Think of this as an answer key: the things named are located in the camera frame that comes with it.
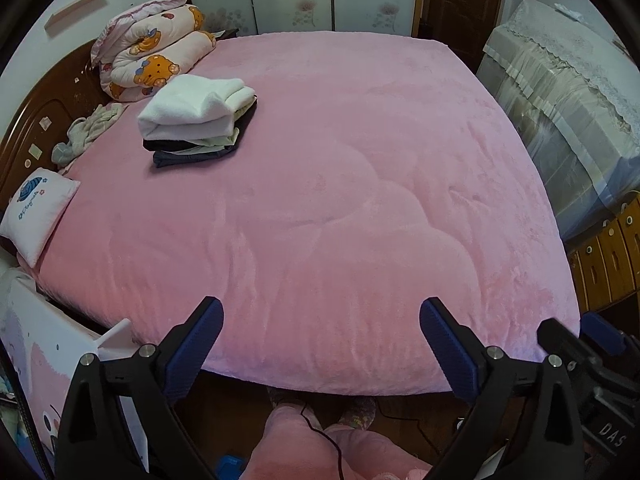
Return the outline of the white fluffy cardigan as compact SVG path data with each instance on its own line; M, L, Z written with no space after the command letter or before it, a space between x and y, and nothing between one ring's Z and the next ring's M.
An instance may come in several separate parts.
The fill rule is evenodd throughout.
M178 75L160 88L138 115L147 141L199 141L231 136L239 112L256 93L239 78Z

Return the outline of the wooden drawer cabinet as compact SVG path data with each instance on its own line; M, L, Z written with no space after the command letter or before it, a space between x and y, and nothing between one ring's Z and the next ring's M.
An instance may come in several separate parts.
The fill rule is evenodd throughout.
M598 312L639 295L639 192L567 253L579 311Z

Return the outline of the white pink bedside box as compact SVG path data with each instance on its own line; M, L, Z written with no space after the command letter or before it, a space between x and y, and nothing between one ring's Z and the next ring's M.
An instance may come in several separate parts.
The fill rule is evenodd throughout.
M138 350L131 322L124 318L100 335L53 304L20 268L1 272L1 342L26 410L18 413L16 444L41 478L42 464L55 467L58 426L80 358L129 358Z

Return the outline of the pink trousers of operator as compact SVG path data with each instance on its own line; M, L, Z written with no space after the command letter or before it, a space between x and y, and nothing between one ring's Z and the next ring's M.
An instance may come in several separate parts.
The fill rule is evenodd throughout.
M326 428L310 408L272 410L244 479L422 479L432 466L369 429Z

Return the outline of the small white printed pillow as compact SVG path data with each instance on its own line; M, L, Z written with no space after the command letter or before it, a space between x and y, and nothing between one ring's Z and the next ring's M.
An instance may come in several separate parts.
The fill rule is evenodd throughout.
M18 188L1 221L1 236L33 268L80 182L38 168Z

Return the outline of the lace covered storage stack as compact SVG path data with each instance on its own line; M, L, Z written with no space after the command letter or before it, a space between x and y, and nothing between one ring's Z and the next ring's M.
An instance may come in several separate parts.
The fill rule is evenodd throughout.
M638 190L638 67L564 6L523 0L491 32L477 77L520 135L563 240Z

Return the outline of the green and black folded garment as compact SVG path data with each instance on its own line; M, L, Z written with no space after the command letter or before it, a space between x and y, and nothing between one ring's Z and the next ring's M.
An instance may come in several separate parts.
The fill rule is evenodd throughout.
M253 119L258 101L241 108L234 116L231 132L206 136L204 139L158 139L143 140L143 147L149 152L167 152L178 155L194 155L196 153L216 153L227 148L234 148L242 140L248 124Z

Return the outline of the crumpled grey cloth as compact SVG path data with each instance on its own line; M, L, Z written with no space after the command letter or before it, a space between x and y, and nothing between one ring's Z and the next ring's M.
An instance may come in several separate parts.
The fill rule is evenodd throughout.
M88 117L75 119L67 129L65 142L55 144L51 152L51 160L62 169L84 154L88 147L114 125L126 110L122 103L99 104Z

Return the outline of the dark wooden headboard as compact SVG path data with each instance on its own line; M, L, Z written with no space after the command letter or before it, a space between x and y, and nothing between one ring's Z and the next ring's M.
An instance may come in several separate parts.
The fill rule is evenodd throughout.
M101 89L98 71L90 64L91 46L88 41L57 62L14 115L1 141L2 208L32 171L55 167L52 148L67 140L72 122L90 116L110 100Z

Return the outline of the pink bear print quilt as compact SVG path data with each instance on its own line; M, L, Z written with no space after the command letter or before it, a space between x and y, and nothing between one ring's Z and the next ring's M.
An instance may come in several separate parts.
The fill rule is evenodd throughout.
M205 16L188 0L150 0L114 16L91 47L90 63L114 101L152 96L216 47Z

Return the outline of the dark wooden door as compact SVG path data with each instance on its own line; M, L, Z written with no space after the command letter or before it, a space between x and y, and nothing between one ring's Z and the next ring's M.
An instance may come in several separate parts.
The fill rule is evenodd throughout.
M446 44L475 72L497 23L500 4L501 0L428 0L427 38Z

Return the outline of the wall mounted pink shelf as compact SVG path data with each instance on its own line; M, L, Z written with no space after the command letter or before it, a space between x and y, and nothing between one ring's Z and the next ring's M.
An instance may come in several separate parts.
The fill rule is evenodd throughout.
M74 0L71 3L67 3L66 6L61 6L58 10L52 12L44 23L43 28L48 30L69 16L79 12L94 11L101 6L105 6L105 0Z

